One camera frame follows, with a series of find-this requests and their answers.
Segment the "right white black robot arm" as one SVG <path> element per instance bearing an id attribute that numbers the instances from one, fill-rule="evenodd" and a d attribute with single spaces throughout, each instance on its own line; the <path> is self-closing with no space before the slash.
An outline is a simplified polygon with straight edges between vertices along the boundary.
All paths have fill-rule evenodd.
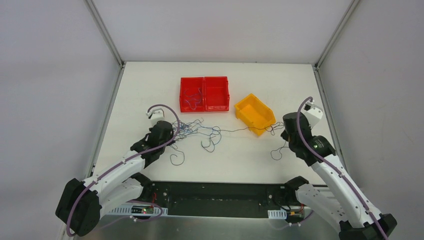
<path id="1" fill-rule="evenodd" d="M 306 179 L 296 177 L 286 183 L 284 200 L 299 202 L 327 221 L 341 240 L 387 240 L 397 221 L 383 214 L 361 192 L 346 172 L 331 143 L 322 135 L 313 135 L 306 113 L 291 112 L 282 117 L 281 137 L 297 158 L 318 174 L 333 198 L 328 198 Z"/>

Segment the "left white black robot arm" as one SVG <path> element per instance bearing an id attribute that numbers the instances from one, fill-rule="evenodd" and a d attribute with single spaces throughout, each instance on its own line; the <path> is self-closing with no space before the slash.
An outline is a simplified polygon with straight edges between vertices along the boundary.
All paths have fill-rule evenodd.
<path id="1" fill-rule="evenodd" d="M 85 236 L 111 210 L 130 200 L 152 198 L 150 180 L 141 172 L 164 153 L 174 141 L 171 123 L 159 120 L 141 140 L 115 164 L 84 180 L 76 178 L 64 187 L 55 215 L 66 225 L 69 237 Z"/>

